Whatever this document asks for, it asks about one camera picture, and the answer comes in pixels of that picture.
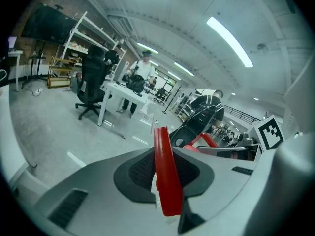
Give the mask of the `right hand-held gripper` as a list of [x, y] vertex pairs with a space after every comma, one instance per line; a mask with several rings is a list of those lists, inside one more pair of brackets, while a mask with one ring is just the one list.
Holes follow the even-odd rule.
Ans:
[[[194, 147], [200, 139], [207, 146]], [[264, 121], [252, 124], [247, 132], [240, 134], [235, 147], [219, 147], [208, 133], [201, 133], [183, 148], [197, 153], [257, 162], [264, 152], [276, 149], [283, 141], [281, 127], [272, 115]]]

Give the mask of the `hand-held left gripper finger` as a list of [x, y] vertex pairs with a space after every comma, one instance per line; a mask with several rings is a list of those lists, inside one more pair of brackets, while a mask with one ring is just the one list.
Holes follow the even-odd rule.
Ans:
[[154, 155], [157, 190], [163, 215], [181, 214], [183, 191], [180, 184], [167, 127], [154, 129]]

